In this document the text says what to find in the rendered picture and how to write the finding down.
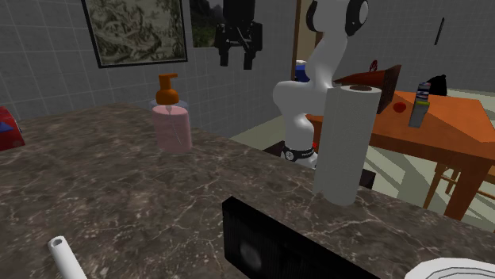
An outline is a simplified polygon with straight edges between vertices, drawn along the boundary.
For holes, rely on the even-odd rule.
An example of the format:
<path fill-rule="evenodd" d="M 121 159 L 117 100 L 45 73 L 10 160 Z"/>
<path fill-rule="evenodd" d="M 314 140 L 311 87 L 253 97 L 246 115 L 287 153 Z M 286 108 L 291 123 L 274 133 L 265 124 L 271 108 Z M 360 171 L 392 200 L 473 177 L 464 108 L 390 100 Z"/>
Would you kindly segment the pink soap dispenser orange pump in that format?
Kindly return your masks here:
<path fill-rule="evenodd" d="M 158 147 L 171 154 L 191 151 L 189 112 L 178 106 L 178 92 L 171 87 L 176 73 L 159 75 L 159 90 L 155 94 L 152 121 Z"/>

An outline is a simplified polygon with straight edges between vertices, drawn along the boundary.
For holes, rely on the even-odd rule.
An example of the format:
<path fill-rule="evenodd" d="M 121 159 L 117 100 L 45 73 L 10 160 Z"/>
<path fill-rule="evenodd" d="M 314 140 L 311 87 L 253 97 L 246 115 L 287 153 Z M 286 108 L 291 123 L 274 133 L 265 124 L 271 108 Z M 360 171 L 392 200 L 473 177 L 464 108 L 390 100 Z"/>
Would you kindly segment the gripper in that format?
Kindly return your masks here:
<path fill-rule="evenodd" d="M 225 24 L 217 24 L 214 39 L 214 47 L 218 49 L 220 56 L 220 65 L 228 66 L 231 40 L 238 40 L 237 31 L 240 31 L 244 40 L 244 70 L 251 70 L 256 52 L 263 49 L 263 25 L 253 21 L 255 0 L 223 1 Z"/>

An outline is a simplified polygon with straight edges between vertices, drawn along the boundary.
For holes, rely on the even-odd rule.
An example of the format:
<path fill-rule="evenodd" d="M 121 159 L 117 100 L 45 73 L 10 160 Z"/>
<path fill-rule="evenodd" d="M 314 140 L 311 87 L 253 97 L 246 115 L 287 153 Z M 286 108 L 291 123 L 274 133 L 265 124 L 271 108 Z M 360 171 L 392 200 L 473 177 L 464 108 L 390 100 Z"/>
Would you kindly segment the brown wedge-shaped box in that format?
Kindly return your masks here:
<path fill-rule="evenodd" d="M 379 88 L 382 94 L 378 104 L 377 114 L 380 114 L 393 100 L 400 71 L 401 65 L 395 65 L 384 71 L 357 73 L 339 78 L 333 82 L 342 86 L 360 85 Z"/>

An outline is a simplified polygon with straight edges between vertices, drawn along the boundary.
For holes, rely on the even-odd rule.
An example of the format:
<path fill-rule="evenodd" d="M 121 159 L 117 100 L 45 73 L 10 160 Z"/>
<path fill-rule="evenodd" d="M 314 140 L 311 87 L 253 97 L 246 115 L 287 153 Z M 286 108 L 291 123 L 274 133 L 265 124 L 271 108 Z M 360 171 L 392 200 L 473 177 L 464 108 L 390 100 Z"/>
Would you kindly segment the white tube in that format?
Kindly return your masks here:
<path fill-rule="evenodd" d="M 48 249 L 63 279 L 87 279 L 67 240 L 62 235 L 49 240 Z"/>

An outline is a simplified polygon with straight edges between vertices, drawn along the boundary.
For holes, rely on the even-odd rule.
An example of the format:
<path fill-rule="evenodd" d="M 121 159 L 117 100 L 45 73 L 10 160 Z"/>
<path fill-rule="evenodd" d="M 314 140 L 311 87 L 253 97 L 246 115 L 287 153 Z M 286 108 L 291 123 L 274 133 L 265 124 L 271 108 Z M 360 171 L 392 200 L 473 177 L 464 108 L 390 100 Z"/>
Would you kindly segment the small green wall picture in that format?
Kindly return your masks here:
<path fill-rule="evenodd" d="M 224 24 L 223 0 L 190 0 L 192 37 L 195 48 L 214 45 L 218 24 Z"/>

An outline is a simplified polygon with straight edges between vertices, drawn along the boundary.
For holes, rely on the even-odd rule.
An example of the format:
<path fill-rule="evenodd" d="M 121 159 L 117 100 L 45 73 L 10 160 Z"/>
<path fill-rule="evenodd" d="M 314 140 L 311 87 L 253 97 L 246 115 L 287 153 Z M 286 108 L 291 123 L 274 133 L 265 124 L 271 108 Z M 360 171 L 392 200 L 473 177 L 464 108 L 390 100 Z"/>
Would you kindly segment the orange wooden table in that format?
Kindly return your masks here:
<path fill-rule="evenodd" d="M 495 128 L 480 101 L 432 95 L 419 128 L 409 127 L 415 94 L 397 91 L 393 104 L 376 116 L 369 145 L 427 159 L 460 170 L 444 215 L 461 220 L 491 166 L 495 165 Z"/>

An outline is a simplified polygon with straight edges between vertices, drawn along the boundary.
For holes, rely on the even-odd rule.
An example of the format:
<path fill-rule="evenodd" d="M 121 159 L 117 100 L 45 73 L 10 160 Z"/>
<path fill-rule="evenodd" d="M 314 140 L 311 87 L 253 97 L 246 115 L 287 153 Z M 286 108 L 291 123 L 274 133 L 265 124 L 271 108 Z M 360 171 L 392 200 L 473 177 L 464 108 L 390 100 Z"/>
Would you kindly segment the wooden door frame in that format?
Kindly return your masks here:
<path fill-rule="evenodd" d="M 307 60 L 323 37 L 322 32 L 310 31 L 306 24 L 306 14 L 312 0 L 296 0 L 294 44 L 291 78 L 295 80 L 295 67 L 298 60 Z"/>

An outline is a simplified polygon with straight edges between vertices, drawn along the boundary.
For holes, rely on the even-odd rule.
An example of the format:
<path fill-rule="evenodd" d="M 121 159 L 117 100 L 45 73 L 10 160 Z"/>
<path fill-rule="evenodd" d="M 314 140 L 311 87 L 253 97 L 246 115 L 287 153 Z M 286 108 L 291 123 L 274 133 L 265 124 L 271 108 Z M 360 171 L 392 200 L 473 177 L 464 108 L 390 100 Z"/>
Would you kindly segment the black box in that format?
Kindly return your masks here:
<path fill-rule="evenodd" d="M 222 212 L 224 256 L 250 279 L 380 279 L 235 197 Z"/>

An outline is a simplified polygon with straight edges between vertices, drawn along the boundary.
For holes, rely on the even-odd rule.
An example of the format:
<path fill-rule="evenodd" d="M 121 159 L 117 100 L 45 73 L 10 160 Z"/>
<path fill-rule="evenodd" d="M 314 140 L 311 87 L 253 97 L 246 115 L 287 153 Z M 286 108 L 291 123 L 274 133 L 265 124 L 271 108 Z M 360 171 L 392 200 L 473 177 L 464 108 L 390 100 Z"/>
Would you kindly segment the large framed wall picture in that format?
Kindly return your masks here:
<path fill-rule="evenodd" d="M 187 61 L 182 0 L 81 0 L 100 68 Z"/>

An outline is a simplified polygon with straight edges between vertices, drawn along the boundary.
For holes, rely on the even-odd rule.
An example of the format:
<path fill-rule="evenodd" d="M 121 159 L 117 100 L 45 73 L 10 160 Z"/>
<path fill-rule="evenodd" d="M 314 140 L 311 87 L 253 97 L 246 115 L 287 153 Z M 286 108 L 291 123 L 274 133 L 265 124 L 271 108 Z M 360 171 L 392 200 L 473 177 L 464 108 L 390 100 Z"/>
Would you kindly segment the white paper towel roll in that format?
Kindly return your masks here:
<path fill-rule="evenodd" d="M 327 91 L 313 192 L 333 204 L 355 201 L 381 94 L 370 86 Z"/>

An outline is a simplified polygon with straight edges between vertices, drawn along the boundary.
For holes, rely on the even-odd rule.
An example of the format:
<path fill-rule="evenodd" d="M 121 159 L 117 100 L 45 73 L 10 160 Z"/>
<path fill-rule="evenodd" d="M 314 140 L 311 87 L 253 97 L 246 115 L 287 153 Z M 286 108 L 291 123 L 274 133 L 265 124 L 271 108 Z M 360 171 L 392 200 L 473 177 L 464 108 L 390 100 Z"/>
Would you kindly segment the black stick on wall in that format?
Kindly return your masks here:
<path fill-rule="evenodd" d="M 443 27 L 444 27 L 444 23 L 445 23 L 445 17 L 442 17 L 441 22 L 439 24 L 439 28 L 438 28 L 437 34 L 436 34 L 436 39 L 435 39 L 435 42 L 434 42 L 434 45 L 435 46 L 438 45 L 438 43 L 439 43 L 439 38 L 441 37 L 442 31 L 443 31 Z"/>

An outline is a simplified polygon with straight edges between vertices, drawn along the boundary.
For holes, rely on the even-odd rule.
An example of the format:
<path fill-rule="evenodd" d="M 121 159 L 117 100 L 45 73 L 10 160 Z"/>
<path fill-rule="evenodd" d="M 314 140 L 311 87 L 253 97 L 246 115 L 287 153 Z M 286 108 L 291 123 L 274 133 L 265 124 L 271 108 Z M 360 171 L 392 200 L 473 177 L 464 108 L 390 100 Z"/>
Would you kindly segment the grey bottle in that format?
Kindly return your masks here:
<path fill-rule="evenodd" d="M 426 115 L 430 102 L 428 101 L 431 83 L 422 82 L 418 85 L 415 101 L 413 103 L 411 116 L 409 118 L 409 127 L 419 128 Z"/>

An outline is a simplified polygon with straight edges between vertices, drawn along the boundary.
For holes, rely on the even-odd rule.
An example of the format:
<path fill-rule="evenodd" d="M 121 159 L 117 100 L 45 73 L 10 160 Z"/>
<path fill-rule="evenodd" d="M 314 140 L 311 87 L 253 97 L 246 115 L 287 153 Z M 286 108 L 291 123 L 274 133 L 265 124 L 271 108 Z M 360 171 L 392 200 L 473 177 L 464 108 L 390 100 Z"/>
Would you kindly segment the black rounded object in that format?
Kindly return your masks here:
<path fill-rule="evenodd" d="M 431 95 L 447 96 L 446 75 L 438 75 L 428 80 L 430 84 L 429 93 Z"/>

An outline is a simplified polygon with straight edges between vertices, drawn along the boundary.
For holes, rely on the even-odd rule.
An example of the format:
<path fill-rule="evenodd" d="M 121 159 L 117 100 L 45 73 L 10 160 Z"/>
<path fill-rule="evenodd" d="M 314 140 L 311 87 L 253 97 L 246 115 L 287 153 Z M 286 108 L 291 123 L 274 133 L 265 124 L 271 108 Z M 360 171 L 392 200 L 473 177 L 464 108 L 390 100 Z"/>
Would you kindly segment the white bowl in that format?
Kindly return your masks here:
<path fill-rule="evenodd" d="M 436 258 L 418 264 L 404 279 L 495 279 L 495 264 L 468 258 Z"/>

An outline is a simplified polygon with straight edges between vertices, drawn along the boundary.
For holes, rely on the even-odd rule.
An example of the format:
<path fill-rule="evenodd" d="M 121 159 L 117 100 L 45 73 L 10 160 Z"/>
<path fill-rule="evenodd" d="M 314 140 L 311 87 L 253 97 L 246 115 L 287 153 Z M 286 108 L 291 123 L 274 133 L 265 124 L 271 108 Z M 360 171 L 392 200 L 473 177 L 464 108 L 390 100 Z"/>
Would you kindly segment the blue object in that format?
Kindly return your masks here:
<path fill-rule="evenodd" d="M 306 61 L 304 60 L 297 60 L 296 61 L 296 66 L 295 66 L 295 81 L 298 82 L 308 82 L 309 77 L 305 73 L 305 65 Z"/>

